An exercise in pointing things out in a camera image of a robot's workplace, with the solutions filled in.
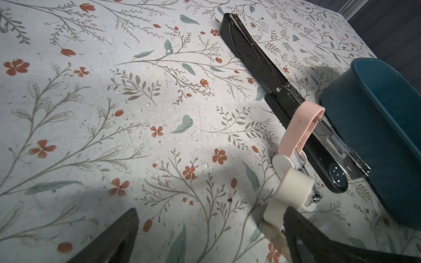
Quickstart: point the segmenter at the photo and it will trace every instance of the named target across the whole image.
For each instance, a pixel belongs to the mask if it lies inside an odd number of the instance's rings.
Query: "orange flower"
[[[152,219],[148,219],[146,220],[145,224],[143,225],[143,231],[145,231],[146,233],[149,231],[149,229],[151,229],[152,227]]]
[[[155,128],[155,126],[152,126],[151,131],[154,131],[154,133],[152,133],[152,137],[156,137],[158,136],[162,136],[164,135],[161,131],[163,130],[162,126],[158,127],[158,130]]]
[[[16,71],[19,72],[19,73],[26,73],[26,72],[28,72],[28,70],[26,68],[29,67],[29,63],[24,62],[21,59],[13,60],[12,63],[5,62],[3,65],[6,68],[9,68],[6,71],[6,73],[9,74],[10,76],[16,75]]]
[[[194,173],[194,171],[196,170],[196,168],[192,165],[192,167],[188,167],[186,166],[186,169],[183,172],[183,175],[186,177],[186,180],[190,180],[191,179],[195,179],[196,175]]]
[[[125,181],[124,183],[120,185],[120,179],[115,178],[114,180],[111,181],[111,184],[116,186],[117,188],[110,189],[108,191],[108,195],[112,197],[113,195],[115,195],[115,193],[117,193],[118,196],[123,197],[126,195],[126,191],[124,191],[123,189],[128,188],[130,185],[130,182]]]
[[[210,30],[210,33],[211,33],[212,35],[214,35],[214,36],[219,36],[219,32],[218,32],[218,30],[216,30],[216,29],[211,29],[211,30]]]
[[[119,109],[118,111],[115,112],[115,116],[120,117],[121,115],[123,115],[124,111],[122,109]]]
[[[68,57],[76,55],[76,53],[71,49],[62,49],[61,53]]]
[[[202,86],[203,86],[203,87],[206,87],[206,86],[208,86],[208,85],[209,85],[208,81],[207,81],[207,80],[205,80],[205,79],[201,79],[201,80],[200,80],[200,83],[202,84]]]
[[[57,246],[57,251],[60,253],[69,253],[73,249],[73,245],[69,242],[61,243]]]
[[[272,262],[272,260],[276,263],[279,263],[279,257],[281,256],[281,252],[272,244],[269,243],[269,254],[267,254],[267,260]]]
[[[388,219],[387,217],[383,217],[383,223],[384,223],[386,226],[390,227],[390,222],[389,222],[389,219]]]
[[[73,73],[77,74],[79,77],[83,77],[83,75],[88,75],[89,71],[85,71],[85,67],[79,67],[80,70],[73,70]]]
[[[80,9],[82,9],[83,11],[89,13],[89,11],[95,11],[95,7],[91,4],[81,4],[80,5]]]
[[[224,161],[226,161],[228,159],[228,157],[225,155],[225,151],[224,150],[218,150],[215,149],[215,155],[212,157],[212,161],[216,162],[218,161],[220,165],[224,164]]]
[[[29,149],[28,154],[34,155],[39,152],[37,157],[41,159],[45,159],[47,157],[46,151],[54,151],[57,148],[55,145],[50,145],[46,147],[47,140],[40,140],[37,142],[37,144],[39,145],[39,147]]]
[[[231,188],[235,189],[236,186],[237,186],[237,180],[234,178],[231,180]]]

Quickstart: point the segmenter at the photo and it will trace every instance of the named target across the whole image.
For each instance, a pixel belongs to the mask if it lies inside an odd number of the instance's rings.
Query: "tablecloth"
[[[0,0],[2,262],[66,262],[135,207],[131,262],[284,262],[257,223],[285,132],[223,42],[225,12],[308,100],[374,57],[299,0]],[[330,238],[420,255],[364,180],[304,212]]]

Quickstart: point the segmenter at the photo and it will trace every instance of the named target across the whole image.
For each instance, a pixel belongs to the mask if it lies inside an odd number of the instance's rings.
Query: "floral tablecloth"
[[[256,227],[285,129],[221,39],[225,12],[312,101],[374,57],[298,0],[0,0],[2,262],[65,262],[131,207],[132,262],[285,261]],[[364,180],[316,180],[305,215],[330,238],[420,255]]]

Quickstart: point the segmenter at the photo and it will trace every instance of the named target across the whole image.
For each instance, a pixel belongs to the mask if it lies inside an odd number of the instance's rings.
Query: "blue container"
[[[386,62],[357,58],[321,97],[345,143],[395,219],[421,230],[421,96]]]

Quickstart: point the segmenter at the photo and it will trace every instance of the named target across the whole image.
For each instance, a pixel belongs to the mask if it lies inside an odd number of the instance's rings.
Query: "table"
[[[308,100],[374,57],[298,0],[0,1],[2,262],[66,262],[130,207],[132,262],[285,261],[256,227],[285,129],[221,39],[225,12]],[[420,255],[364,180],[316,180],[304,214],[330,238]]]

